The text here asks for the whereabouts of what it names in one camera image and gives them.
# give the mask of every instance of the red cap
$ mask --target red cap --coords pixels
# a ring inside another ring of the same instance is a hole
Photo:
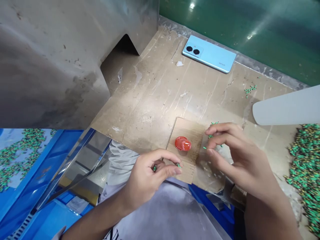
[[[186,137],[177,137],[175,145],[180,151],[189,151],[191,149],[191,142]]]

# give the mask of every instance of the worktable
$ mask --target worktable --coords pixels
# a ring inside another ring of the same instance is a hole
[[[191,60],[181,54],[186,42],[186,37],[160,26],[141,56],[114,49],[101,66],[111,98],[91,127],[141,154],[167,147],[177,117],[206,127],[211,122],[240,124],[267,153],[299,218],[299,195],[283,178],[291,161],[286,148],[298,126],[258,126],[252,115],[255,102],[293,90],[236,61],[224,74]],[[178,61],[184,65],[177,67]],[[246,98],[244,89],[250,85],[257,89]],[[300,230],[312,239],[306,228]]]

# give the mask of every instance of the paper scrap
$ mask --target paper scrap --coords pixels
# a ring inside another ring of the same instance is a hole
[[[180,67],[180,66],[183,66],[183,63],[181,61],[178,61],[176,65],[177,67]]]
[[[75,196],[70,202],[67,203],[67,207],[72,209],[78,214],[81,214],[83,210],[88,206],[88,202],[83,200],[82,198],[79,198],[78,196]]]

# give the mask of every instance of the smartphone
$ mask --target smartphone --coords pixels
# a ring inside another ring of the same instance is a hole
[[[223,73],[229,73],[236,54],[191,35],[182,54]]]

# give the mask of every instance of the pile of green components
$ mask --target pile of green components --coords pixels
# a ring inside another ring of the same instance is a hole
[[[304,124],[297,129],[289,152],[294,156],[287,182],[299,190],[309,230],[320,238],[320,126]]]
[[[46,140],[44,131],[41,129],[24,129],[24,137],[11,146],[0,150],[0,193],[7,190],[10,178],[19,172],[22,173],[23,179],[35,161],[40,156],[38,149],[43,141]],[[32,150],[31,154],[24,161],[15,162],[19,156],[18,153],[26,153],[27,150]]]
[[[250,86],[250,88],[245,89],[244,91],[246,92],[246,98],[248,98],[248,93],[251,93],[251,91],[256,90],[257,89],[257,85],[254,85],[253,87]]]

